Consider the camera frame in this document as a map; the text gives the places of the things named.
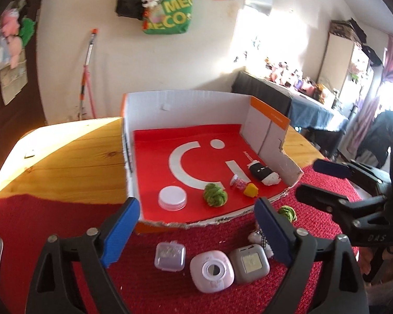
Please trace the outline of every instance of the metal screw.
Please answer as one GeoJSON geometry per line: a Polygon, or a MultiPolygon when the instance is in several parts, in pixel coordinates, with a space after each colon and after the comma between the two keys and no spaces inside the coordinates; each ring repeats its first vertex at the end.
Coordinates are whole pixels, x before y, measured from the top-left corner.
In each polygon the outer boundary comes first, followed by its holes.
{"type": "Polygon", "coordinates": [[[339,235],[337,236],[337,238],[338,238],[338,240],[340,240],[340,241],[342,241],[342,242],[348,241],[348,236],[345,235],[345,234],[339,234],[339,235]]]}
{"type": "Polygon", "coordinates": [[[86,231],[86,234],[87,234],[88,236],[95,236],[95,235],[97,235],[98,232],[99,232],[99,230],[98,230],[97,228],[89,228],[89,229],[86,231]]]}
{"type": "Polygon", "coordinates": [[[56,240],[58,240],[58,236],[57,235],[51,235],[48,237],[48,242],[49,243],[54,243],[56,240]]]}
{"type": "Polygon", "coordinates": [[[308,231],[304,228],[298,228],[296,230],[297,234],[299,234],[300,236],[307,236],[308,235],[308,231]]]}

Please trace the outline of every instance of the round plastic container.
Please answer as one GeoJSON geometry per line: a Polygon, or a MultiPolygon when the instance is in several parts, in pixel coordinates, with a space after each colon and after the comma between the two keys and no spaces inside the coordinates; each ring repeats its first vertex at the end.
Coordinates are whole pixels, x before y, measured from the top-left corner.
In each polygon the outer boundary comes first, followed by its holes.
{"type": "Polygon", "coordinates": [[[154,266],[166,271],[181,271],[185,268],[185,246],[176,241],[160,242],[156,247],[154,266]]]}
{"type": "Polygon", "coordinates": [[[165,210],[181,210],[186,204],[187,193],[181,187],[170,185],[159,192],[159,206],[165,210]]]}

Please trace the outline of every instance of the green shopping bag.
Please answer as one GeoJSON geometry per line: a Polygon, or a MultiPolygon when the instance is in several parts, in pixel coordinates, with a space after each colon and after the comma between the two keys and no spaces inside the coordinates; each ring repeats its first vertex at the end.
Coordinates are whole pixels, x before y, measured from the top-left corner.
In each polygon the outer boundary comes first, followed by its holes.
{"type": "Polygon", "coordinates": [[[143,31],[146,34],[185,33],[192,17],[193,0],[160,0],[156,7],[146,8],[143,31]]]}

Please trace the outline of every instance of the blue gripper pad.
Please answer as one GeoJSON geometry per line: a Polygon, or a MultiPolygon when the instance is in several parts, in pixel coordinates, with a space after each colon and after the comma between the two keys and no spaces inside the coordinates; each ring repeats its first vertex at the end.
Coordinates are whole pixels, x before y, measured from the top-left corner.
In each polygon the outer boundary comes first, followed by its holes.
{"type": "Polygon", "coordinates": [[[313,163],[313,170],[325,175],[337,177],[337,178],[349,178],[351,177],[351,170],[348,166],[339,163],[333,163],[331,161],[318,159],[313,163]]]}
{"type": "MultiPolygon", "coordinates": [[[[258,198],[255,202],[254,211],[256,220],[258,221],[266,240],[274,252],[274,259],[285,264],[288,268],[291,267],[293,261],[291,254],[291,242],[277,223],[274,215],[260,198],[258,198]]],[[[286,218],[283,217],[282,219],[292,226],[286,218]]]]}
{"type": "Polygon", "coordinates": [[[103,245],[101,263],[105,268],[118,261],[140,217],[140,204],[133,199],[113,226],[103,245]]]}

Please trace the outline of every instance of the white cardboard wall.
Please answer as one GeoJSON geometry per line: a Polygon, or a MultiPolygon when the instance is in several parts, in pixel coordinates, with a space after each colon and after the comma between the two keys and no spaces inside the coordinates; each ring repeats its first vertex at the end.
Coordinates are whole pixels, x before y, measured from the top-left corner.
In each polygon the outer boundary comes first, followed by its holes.
{"type": "Polygon", "coordinates": [[[241,135],[257,154],[259,154],[270,125],[271,120],[269,118],[253,106],[249,107],[246,122],[241,130],[241,135]]]}
{"type": "Polygon", "coordinates": [[[244,124],[250,96],[214,91],[151,91],[127,96],[129,132],[211,124],[244,124]]]}
{"type": "Polygon", "coordinates": [[[298,182],[303,172],[290,157],[281,151],[286,132],[277,124],[272,123],[258,155],[270,169],[280,175],[286,184],[293,185],[298,182]]]}

